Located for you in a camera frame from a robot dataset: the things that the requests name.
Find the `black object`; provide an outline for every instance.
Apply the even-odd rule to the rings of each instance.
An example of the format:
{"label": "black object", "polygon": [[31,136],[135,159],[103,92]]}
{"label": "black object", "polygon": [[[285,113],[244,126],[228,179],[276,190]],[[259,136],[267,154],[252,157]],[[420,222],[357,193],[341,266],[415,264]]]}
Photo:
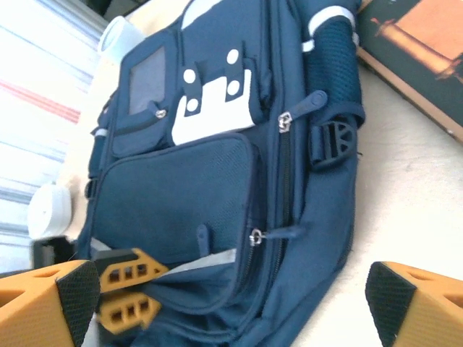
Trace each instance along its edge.
{"label": "black object", "polygon": [[89,0],[87,6],[98,13],[100,16],[104,16],[106,11],[108,11],[111,2],[112,0]]}
{"label": "black object", "polygon": [[95,265],[85,262],[58,279],[56,287],[72,341],[76,347],[80,347],[100,296],[100,281]]}
{"label": "black object", "polygon": [[75,259],[74,244],[66,236],[48,237],[32,243],[33,269]]}
{"label": "black object", "polygon": [[392,347],[416,287],[381,262],[371,265],[365,295],[384,347]]}

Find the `black rubber pad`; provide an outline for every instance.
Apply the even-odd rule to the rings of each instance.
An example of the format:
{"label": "black rubber pad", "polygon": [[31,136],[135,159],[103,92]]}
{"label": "black rubber pad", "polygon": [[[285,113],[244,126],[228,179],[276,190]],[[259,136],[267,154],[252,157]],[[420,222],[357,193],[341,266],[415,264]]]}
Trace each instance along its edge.
{"label": "black rubber pad", "polygon": [[381,262],[368,274],[365,295],[384,347],[392,347],[407,316],[416,286]]}
{"label": "black rubber pad", "polygon": [[100,295],[96,266],[85,262],[56,281],[61,307],[75,347],[80,347]]}

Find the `backpack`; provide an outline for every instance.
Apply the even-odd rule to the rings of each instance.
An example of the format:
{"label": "backpack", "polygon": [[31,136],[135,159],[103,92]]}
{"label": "backpack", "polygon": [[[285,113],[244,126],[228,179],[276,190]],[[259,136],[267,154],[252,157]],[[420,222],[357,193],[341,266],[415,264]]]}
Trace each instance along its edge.
{"label": "backpack", "polygon": [[288,346],[346,262],[365,120],[357,0],[194,0],[123,59],[98,118],[91,240],[167,266],[112,346]]}

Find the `backpack front pocket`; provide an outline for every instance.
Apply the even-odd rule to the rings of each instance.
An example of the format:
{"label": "backpack front pocket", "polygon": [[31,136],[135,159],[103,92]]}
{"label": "backpack front pocket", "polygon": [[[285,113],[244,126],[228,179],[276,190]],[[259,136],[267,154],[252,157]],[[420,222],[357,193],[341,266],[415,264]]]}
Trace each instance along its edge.
{"label": "backpack front pocket", "polygon": [[[249,236],[265,223],[265,211],[259,208],[264,199],[259,166],[258,149],[242,134],[121,159],[102,175],[93,237],[112,249],[140,248],[171,269],[233,250],[235,260],[226,266],[229,275],[213,284],[209,299],[199,295],[197,301],[186,300],[169,295],[168,289],[165,298],[156,297],[183,312],[208,311],[246,282],[252,257]],[[217,277],[207,275],[206,268],[194,270],[197,281],[212,283]],[[169,278],[176,279],[168,283]],[[167,275],[163,282],[177,282],[172,285],[180,292],[192,286],[186,272]],[[179,283],[189,284],[181,288]]]}

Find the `plastic buckle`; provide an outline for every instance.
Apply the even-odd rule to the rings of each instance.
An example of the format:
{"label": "plastic buckle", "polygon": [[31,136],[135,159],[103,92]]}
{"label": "plastic buckle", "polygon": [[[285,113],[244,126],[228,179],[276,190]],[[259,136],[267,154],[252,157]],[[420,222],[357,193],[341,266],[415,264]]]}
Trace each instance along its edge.
{"label": "plastic buckle", "polygon": [[90,181],[88,181],[85,185],[84,195],[87,199],[93,199],[95,197],[97,182],[97,179],[90,179]]}
{"label": "plastic buckle", "polygon": [[310,130],[310,165],[322,171],[355,154],[357,132],[348,123],[329,121]]}
{"label": "plastic buckle", "polygon": [[100,251],[93,262],[100,278],[96,313],[104,339],[121,337],[136,327],[148,329],[161,303],[139,291],[139,285],[169,269],[137,248]]}

